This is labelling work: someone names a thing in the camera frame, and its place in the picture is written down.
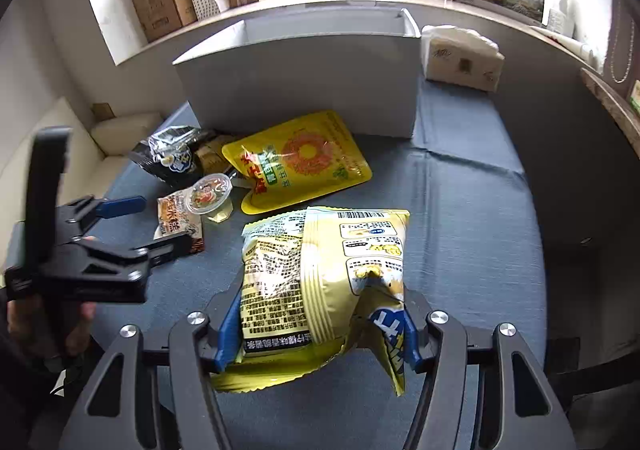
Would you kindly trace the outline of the person's left hand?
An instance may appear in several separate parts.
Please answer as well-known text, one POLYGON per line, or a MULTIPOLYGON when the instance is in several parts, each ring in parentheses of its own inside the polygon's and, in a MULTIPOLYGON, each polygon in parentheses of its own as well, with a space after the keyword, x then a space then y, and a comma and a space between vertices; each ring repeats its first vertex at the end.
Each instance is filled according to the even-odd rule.
POLYGON ((55 305, 30 296, 6 306, 8 330, 29 355, 52 359, 78 356, 89 346, 96 303, 55 305))

